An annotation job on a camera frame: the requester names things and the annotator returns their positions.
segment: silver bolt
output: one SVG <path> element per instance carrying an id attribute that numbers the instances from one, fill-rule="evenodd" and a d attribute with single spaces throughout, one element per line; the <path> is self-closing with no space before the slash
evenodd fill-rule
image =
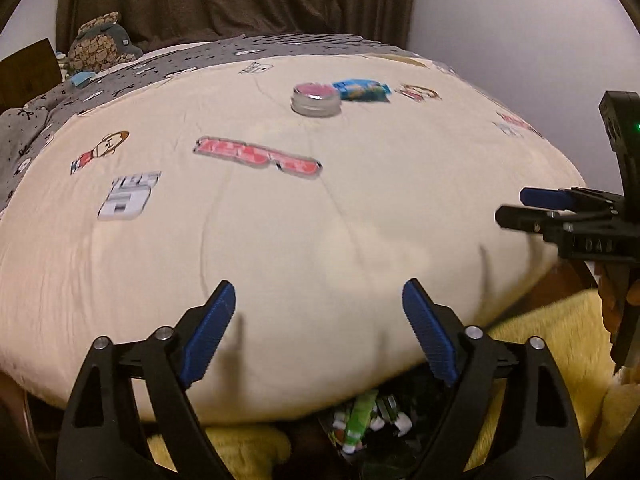
<path id="1" fill-rule="evenodd" d="M 468 326 L 465 328 L 465 334 L 471 339 L 480 339 L 484 332 L 479 326 Z"/>
<path id="2" fill-rule="evenodd" d="M 107 348 L 107 346 L 109 346 L 109 343 L 111 343 L 111 339 L 109 339 L 105 335 L 101 335 L 99 338 L 96 338 L 96 340 L 94 341 L 94 348 L 96 350 L 103 350 Z"/>
<path id="3" fill-rule="evenodd" d="M 159 339 L 160 341 L 165 341 L 169 339 L 173 334 L 174 334 L 173 328 L 171 328 L 170 326 L 161 326 L 158 330 L 156 330 L 156 333 L 154 335 L 156 336 L 156 339 Z"/>
<path id="4" fill-rule="evenodd" d="M 542 350 L 546 346 L 545 341 L 541 337 L 532 337 L 529 339 L 529 344 L 536 350 Z"/>

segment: blue snack package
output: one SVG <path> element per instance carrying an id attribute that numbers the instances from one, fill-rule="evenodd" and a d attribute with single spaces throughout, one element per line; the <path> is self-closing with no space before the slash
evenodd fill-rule
<path id="1" fill-rule="evenodd" d="M 343 101 L 385 101 L 391 90 L 384 83 L 371 79 L 347 79 L 334 83 L 334 88 L 340 92 Z"/>

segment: white wall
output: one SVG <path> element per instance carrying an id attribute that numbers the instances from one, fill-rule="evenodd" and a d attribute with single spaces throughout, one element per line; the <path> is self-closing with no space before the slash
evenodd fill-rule
<path id="1" fill-rule="evenodd" d="M 21 0 L 0 33 L 0 59 L 49 38 L 56 47 L 56 8 L 58 0 Z"/>
<path id="2" fill-rule="evenodd" d="M 409 49 L 522 115 L 588 186 L 620 192 L 598 104 L 640 92 L 640 34 L 618 0 L 415 0 Z"/>

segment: mattress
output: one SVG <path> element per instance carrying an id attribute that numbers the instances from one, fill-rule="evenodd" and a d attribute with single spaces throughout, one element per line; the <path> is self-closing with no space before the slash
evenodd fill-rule
<path id="1" fill-rule="evenodd" d="M 291 110 L 296 84 L 347 78 L 392 94 L 332 118 Z M 357 38 L 201 45 L 69 99 L 33 107 L 30 120 L 52 126 L 15 161 L 0 221 L 0 367 L 60 406 L 95 337 L 146 338 L 220 280 L 238 302 L 189 390 L 201 422 L 347 399 L 424 359 L 406 280 L 465 323 L 491 322 L 556 259 L 501 230 L 495 209 L 524 186 L 584 185 L 450 69 Z M 140 384 L 136 397 L 151 419 Z"/>

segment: blue gripper pad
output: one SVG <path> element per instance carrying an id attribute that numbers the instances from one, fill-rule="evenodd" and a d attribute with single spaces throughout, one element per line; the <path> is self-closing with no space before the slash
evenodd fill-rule
<path id="1" fill-rule="evenodd" d="M 553 209 L 555 211 L 573 210 L 573 197 L 562 189 L 539 189 L 537 187 L 525 187 L 520 192 L 522 205 Z"/>
<path id="2" fill-rule="evenodd" d="M 236 310 L 236 290 L 227 283 L 205 304 L 207 313 L 184 345 L 180 382 L 185 388 L 201 380 Z"/>
<path id="3" fill-rule="evenodd" d="M 433 375 L 451 387 L 458 380 L 456 348 L 434 313 L 434 303 L 409 280 L 402 289 L 402 308 L 427 356 Z"/>

